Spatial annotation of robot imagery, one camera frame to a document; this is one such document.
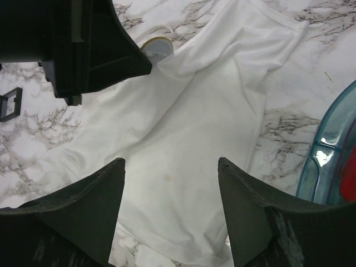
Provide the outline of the white cloth garment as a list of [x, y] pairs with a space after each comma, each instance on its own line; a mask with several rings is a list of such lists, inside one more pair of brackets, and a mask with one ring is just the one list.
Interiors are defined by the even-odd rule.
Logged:
[[42, 160], [44, 181], [56, 189], [121, 157], [120, 230], [183, 266], [232, 266], [217, 162], [249, 167], [264, 81], [308, 25], [263, 1], [228, 1], [149, 75], [98, 100], [77, 136]]

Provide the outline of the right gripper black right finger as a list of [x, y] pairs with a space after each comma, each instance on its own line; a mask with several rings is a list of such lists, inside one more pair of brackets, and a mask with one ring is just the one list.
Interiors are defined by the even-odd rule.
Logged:
[[355, 204], [299, 199], [224, 157], [218, 179], [235, 266], [355, 265]]

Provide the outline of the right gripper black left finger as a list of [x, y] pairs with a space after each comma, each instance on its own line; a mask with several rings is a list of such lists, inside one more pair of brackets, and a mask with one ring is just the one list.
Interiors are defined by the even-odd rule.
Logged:
[[1, 209], [1, 266], [110, 266], [125, 184], [117, 158], [90, 176]]

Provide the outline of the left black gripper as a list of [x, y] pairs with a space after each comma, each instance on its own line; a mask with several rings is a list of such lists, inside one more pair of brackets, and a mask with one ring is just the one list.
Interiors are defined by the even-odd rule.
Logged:
[[1, 1], [1, 63], [13, 62], [39, 63], [69, 106], [152, 70], [112, 1]]

